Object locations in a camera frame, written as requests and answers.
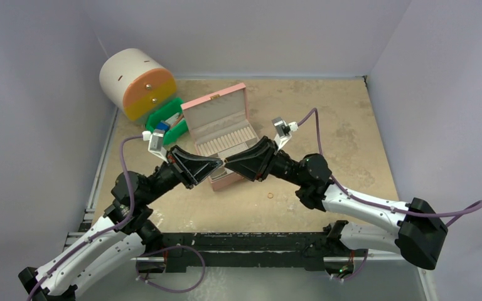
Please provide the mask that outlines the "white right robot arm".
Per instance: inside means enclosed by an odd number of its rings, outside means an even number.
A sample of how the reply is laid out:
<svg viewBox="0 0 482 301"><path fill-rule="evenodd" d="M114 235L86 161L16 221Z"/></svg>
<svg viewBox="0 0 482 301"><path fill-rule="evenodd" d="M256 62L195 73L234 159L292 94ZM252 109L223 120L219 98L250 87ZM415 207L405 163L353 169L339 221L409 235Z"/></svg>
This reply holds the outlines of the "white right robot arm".
<svg viewBox="0 0 482 301"><path fill-rule="evenodd" d="M330 252L372 249L401 255L426 270L437 266L448 228L427 201L390 201L359 193L339 184L321 154L308 154L295 161L264 136L251 148L229 156L227 169L249 181L263 181L272 175L297 185L295 192L308 209L338 213L366 222L336 223L327 239Z"/></svg>

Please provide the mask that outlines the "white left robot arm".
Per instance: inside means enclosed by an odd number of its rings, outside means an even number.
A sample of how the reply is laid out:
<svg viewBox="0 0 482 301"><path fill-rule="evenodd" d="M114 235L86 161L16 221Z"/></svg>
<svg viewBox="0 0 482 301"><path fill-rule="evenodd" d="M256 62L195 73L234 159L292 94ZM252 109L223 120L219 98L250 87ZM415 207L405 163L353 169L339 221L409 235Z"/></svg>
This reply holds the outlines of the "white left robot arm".
<svg viewBox="0 0 482 301"><path fill-rule="evenodd" d="M153 213L149 205L178 185L194 188L223 162L217 157L190 154L177 145L160 154L162 163L150 176L128 170L125 159L120 158L122 173L104 215L56 258L19 273L28 300L76 300L79 293L121 263L163 251L164 235L149 220Z"/></svg>

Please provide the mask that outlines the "pink jewelry box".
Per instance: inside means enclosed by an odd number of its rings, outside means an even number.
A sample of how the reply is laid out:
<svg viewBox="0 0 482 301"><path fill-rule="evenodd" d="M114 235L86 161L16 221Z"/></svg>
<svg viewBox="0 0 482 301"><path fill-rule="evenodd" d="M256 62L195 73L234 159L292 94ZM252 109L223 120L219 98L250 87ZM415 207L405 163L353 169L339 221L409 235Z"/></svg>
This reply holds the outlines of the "pink jewelry box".
<svg viewBox="0 0 482 301"><path fill-rule="evenodd" d="M254 146L246 86L239 83L181 105L197 154L226 159Z"/></svg>

